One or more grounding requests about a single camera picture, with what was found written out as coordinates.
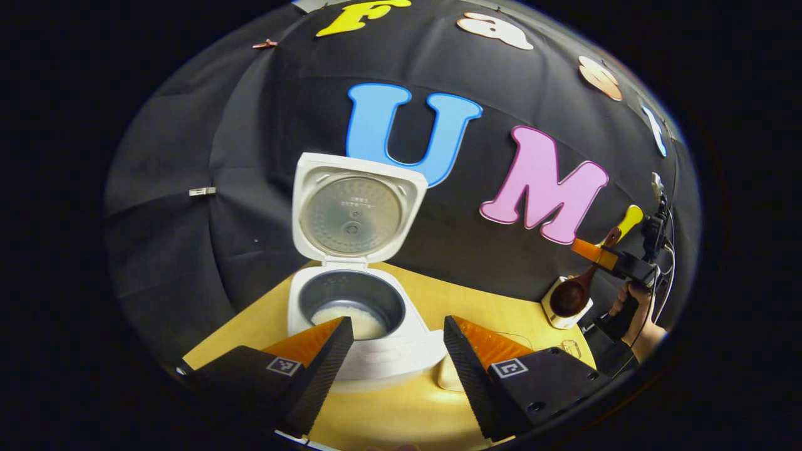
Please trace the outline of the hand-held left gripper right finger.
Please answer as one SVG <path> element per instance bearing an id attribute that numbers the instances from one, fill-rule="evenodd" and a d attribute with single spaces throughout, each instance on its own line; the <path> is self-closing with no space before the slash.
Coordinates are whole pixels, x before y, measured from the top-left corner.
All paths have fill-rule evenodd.
<path id="1" fill-rule="evenodd" d="M 484 438 L 521 437 L 569 417 L 611 378 L 559 346 L 534 351 L 447 315 L 444 343 Z"/>

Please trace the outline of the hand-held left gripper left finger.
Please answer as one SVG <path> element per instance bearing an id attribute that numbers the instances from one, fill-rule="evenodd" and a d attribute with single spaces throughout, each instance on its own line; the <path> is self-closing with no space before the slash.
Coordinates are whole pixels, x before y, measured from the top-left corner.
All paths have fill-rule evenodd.
<path id="1" fill-rule="evenodd" d="M 235 346 L 184 377 L 189 387 L 250 422 L 309 434 L 353 342 L 340 316 L 267 348 Z"/>

